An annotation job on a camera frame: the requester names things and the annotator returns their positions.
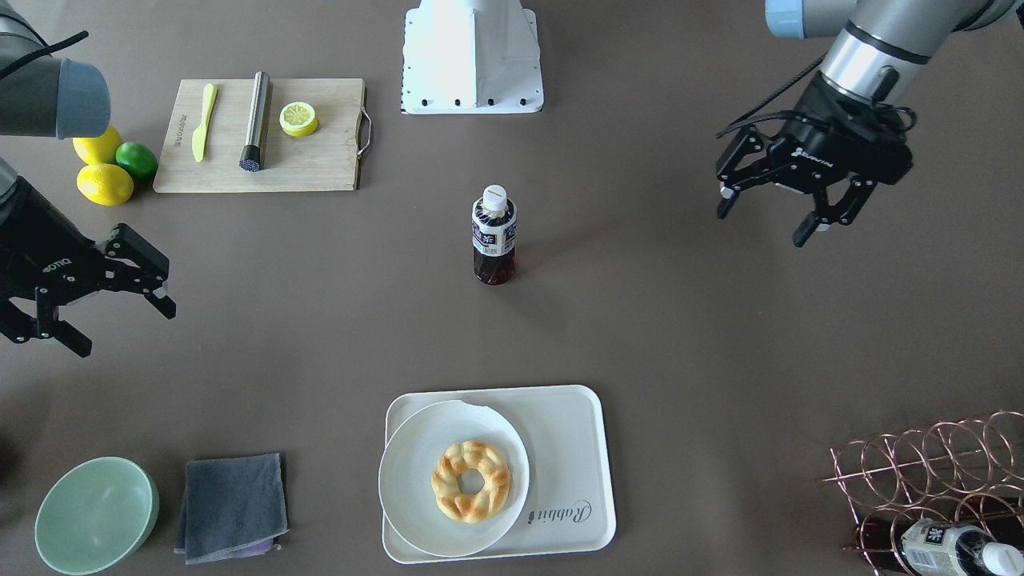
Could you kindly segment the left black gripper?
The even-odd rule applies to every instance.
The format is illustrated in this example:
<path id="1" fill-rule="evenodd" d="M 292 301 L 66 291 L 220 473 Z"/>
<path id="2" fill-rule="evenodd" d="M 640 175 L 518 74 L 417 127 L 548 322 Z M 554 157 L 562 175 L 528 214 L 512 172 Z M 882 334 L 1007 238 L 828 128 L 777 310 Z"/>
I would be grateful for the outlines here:
<path id="1" fill-rule="evenodd" d="M 912 153 L 900 110 L 871 106 L 835 90 L 823 76 L 814 77 L 796 105 L 799 120 L 790 120 L 775 138 L 755 124 L 736 132 L 716 163 L 722 200 L 719 219 L 727 218 L 740 193 L 773 182 L 810 194 L 814 208 L 793 233 L 803 247 L 819 227 L 848 227 L 866 204 L 874 187 L 899 182 L 912 167 Z M 827 187 L 849 178 L 847 192 L 830 204 Z"/>

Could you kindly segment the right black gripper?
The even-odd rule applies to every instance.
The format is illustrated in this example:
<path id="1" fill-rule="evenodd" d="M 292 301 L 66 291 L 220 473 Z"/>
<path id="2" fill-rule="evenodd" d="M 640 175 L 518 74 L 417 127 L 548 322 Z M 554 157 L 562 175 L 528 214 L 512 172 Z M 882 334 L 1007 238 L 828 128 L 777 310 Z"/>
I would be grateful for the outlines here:
<path id="1" fill-rule="evenodd" d="M 59 320 L 58 308 L 100 290 L 139 293 L 165 318 L 176 317 L 176 303 L 167 292 L 169 259 L 132 227 L 114 227 L 96 250 L 41 193 L 26 180 L 14 180 L 2 194 L 1 239 L 1 332 L 14 343 L 55 339 L 88 357 L 92 341 Z M 35 300 L 36 317 L 12 298 Z"/>

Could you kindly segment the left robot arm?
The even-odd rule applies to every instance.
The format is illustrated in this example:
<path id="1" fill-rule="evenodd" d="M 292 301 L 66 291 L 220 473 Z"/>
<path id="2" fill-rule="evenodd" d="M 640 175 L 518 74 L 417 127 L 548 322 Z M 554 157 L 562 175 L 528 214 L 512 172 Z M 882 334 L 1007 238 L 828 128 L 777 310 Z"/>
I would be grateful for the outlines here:
<path id="1" fill-rule="evenodd" d="M 854 222 L 876 186 L 899 182 L 912 167 L 907 132 L 915 112 L 899 105 L 945 39 L 1011 14 L 1020 1 L 768 1 L 765 18 L 780 38 L 831 37 L 805 69 L 808 87 L 791 110 L 755 106 L 732 121 L 716 164 L 720 218 L 740 194 L 772 182 L 814 201 L 793 242 Z"/>

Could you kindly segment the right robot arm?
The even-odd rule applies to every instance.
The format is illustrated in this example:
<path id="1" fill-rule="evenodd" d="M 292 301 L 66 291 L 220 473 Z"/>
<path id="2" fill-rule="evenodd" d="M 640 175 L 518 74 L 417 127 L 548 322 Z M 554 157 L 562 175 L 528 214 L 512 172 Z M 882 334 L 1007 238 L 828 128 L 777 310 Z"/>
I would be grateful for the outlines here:
<path id="1" fill-rule="evenodd" d="M 1 131 L 12 136 L 98 136 L 106 128 L 106 80 L 90 63 L 59 58 L 86 37 L 46 42 L 9 4 L 1 4 Z M 132 227 L 88 239 L 8 164 L 1 164 L 1 329 L 12 342 L 54 339 L 87 357 L 92 342 L 59 310 L 106 290 L 139 293 L 166 318 L 169 260 Z"/>

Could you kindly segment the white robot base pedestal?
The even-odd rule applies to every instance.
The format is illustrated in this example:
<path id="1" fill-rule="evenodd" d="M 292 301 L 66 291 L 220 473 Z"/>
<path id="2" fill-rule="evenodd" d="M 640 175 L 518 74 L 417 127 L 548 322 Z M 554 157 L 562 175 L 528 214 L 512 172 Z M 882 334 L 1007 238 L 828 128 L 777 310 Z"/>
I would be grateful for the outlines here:
<path id="1" fill-rule="evenodd" d="M 542 110 L 537 16 L 519 1 L 422 1 L 406 12 L 400 110 L 528 114 Z"/>

